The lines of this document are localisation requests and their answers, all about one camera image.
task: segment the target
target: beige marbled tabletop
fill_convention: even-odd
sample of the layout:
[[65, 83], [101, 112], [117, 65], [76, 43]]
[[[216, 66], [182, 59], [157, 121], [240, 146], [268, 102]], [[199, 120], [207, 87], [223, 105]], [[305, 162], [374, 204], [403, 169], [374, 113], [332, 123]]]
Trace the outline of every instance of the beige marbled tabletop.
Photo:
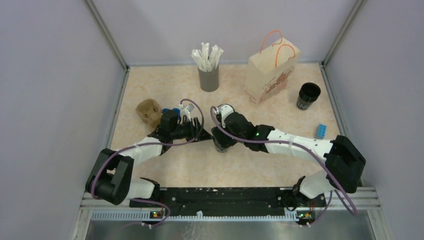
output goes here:
[[[313, 138], [319, 124], [327, 125], [326, 139], [339, 134], [333, 109], [317, 63], [299, 63], [288, 78], [287, 88], [259, 107], [249, 103], [244, 94], [246, 65], [221, 65], [220, 83], [215, 92], [199, 86], [197, 67], [132, 67], [120, 107], [112, 149], [141, 141], [150, 133], [136, 114], [136, 106], [145, 99], [155, 99], [162, 108], [177, 108], [181, 99], [197, 102], [205, 115], [205, 129], [214, 126], [210, 107], [230, 104], [254, 125], [274, 126], [284, 132]], [[321, 95], [308, 110], [296, 107], [303, 83], [313, 82]], [[132, 177], [155, 180], [162, 187], [282, 187], [294, 185], [303, 175], [320, 170], [312, 162], [288, 155], [253, 152], [236, 144], [225, 153], [215, 150], [212, 141], [171, 147], [164, 155], [136, 166]]]

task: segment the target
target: white wall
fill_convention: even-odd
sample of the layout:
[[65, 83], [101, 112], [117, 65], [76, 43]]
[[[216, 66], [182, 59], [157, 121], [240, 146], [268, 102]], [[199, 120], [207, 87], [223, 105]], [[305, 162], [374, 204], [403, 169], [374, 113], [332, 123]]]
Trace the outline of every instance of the white wall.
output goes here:
[[0, 239], [69, 239], [124, 71], [82, 0], [0, 5]]
[[[279, 29], [300, 61], [321, 61], [356, 0], [94, 0], [130, 65], [191, 63], [201, 42], [224, 49], [222, 61], [247, 62]], [[268, 45], [278, 39], [270, 38]]]
[[395, 239], [423, 239], [424, 1], [368, 1], [330, 63]]

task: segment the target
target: blue lego brick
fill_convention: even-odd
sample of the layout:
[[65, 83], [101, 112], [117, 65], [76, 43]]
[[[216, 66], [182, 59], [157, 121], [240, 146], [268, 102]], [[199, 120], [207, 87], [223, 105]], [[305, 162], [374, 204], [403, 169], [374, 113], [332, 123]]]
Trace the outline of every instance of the blue lego brick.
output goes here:
[[315, 138], [324, 139], [324, 137], [326, 136], [326, 130], [327, 130], [326, 125], [324, 124], [318, 125], [318, 127], [316, 128]]
[[[162, 109], [162, 113], [164, 114], [166, 111], [169, 111], [169, 110], [171, 110], [171, 109], [164, 108], [164, 109]], [[172, 110], [174, 110], [178, 114], [178, 119], [180, 119], [181, 118], [181, 116], [180, 116], [180, 110], [178, 108], [173, 108]]]

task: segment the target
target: paper bag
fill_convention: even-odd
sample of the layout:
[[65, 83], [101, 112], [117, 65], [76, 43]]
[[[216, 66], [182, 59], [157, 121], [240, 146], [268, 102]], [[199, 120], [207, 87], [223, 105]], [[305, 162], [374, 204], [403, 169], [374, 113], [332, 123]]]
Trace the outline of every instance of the paper bag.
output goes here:
[[[281, 35], [281, 39], [263, 49], [268, 36], [276, 32]], [[252, 104], [258, 106], [286, 88], [288, 77], [295, 70], [300, 52], [279, 30], [268, 33], [260, 51], [249, 57], [247, 64], [244, 92]]]

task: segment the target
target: orange bag handle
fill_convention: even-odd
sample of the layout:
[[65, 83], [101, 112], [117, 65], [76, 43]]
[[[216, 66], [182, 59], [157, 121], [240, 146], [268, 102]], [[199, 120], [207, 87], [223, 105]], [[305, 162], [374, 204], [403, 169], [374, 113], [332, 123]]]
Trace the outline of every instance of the orange bag handle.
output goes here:
[[291, 59], [291, 58], [296, 57], [296, 50], [295, 50], [295, 48], [292, 47], [289, 44], [283, 44], [283, 45], [279, 46], [278, 51], [277, 51], [277, 54], [275, 55], [275, 67], [277, 67], [278, 53], [280, 52], [280, 49], [281, 49], [282, 46], [289, 46], [293, 50], [293, 56], [289, 57], [288, 59]]
[[261, 54], [262, 53], [262, 50], [264, 49], [264, 44], [265, 44], [265, 41], [267, 40], [267, 38], [271, 35], [271, 34], [273, 34], [273, 33], [279, 33], [279, 35], [281, 36], [281, 41], [279, 42], [279, 43], [274, 43], [272, 46], [274, 46], [274, 45], [276, 45], [276, 44], [281, 44], [282, 42], [283, 42], [283, 34], [281, 33], [281, 31], [280, 30], [274, 30], [274, 31], [270, 31], [269, 33], [268, 33], [268, 35], [266, 35], [266, 37], [265, 37], [265, 39], [263, 40], [263, 42], [262, 42], [262, 46], [260, 47], [260, 51], [259, 51], [259, 54]]

